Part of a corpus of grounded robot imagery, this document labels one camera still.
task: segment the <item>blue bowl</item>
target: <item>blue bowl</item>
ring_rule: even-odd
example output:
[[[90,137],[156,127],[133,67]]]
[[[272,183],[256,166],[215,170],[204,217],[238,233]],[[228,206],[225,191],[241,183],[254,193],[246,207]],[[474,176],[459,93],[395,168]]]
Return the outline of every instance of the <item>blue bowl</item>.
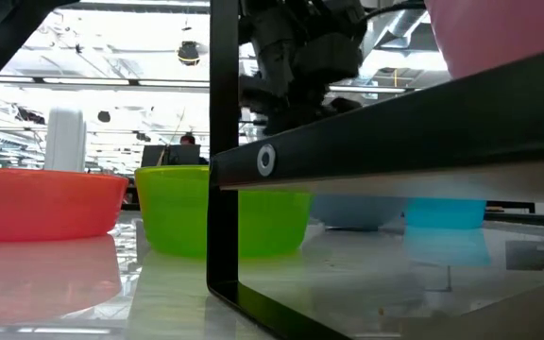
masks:
[[[476,229],[484,222],[486,201],[412,198],[406,208],[406,224],[415,228]]]
[[[400,216],[406,198],[369,195],[316,195],[310,216],[327,227],[355,230],[377,228]]]

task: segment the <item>red bowl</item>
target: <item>red bowl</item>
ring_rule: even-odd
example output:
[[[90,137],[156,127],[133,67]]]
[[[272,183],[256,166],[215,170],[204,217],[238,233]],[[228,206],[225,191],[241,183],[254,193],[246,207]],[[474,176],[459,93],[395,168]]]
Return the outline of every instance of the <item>red bowl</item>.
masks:
[[[106,234],[126,178],[0,169],[0,242],[69,240]]]

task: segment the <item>computer monitor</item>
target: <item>computer monitor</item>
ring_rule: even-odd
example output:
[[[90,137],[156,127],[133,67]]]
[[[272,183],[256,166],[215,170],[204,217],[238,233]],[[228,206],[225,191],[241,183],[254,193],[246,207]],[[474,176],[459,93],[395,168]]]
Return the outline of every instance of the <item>computer monitor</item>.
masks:
[[[142,167],[199,164],[200,145],[147,145],[142,155]]]

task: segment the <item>reflective surface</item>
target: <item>reflective surface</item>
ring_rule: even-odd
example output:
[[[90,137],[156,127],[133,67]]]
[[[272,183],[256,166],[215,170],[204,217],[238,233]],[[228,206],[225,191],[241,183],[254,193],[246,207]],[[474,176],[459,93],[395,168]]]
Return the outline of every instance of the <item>reflective surface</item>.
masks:
[[[544,338],[544,228],[325,231],[242,281],[357,339]],[[205,264],[110,236],[0,244],[0,339],[269,339],[211,297]]]

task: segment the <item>bowl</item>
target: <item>bowl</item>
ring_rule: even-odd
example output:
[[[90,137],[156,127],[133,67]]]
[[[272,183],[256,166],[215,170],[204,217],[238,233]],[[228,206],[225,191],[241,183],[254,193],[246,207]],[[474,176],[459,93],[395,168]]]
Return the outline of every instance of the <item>bowl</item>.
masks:
[[[425,0],[435,40],[460,78],[544,52],[544,2]]]
[[[158,251],[204,258],[207,251],[209,167],[176,165],[136,171],[146,239]],[[239,193],[239,254],[295,251],[309,220],[310,194]]]
[[[484,222],[486,201],[411,198],[405,216],[408,228],[477,229]]]
[[[114,227],[125,178],[0,169],[0,242],[100,236]]]
[[[369,195],[316,195],[310,216],[327,227],[377,230],[400,216],[406,198]]]

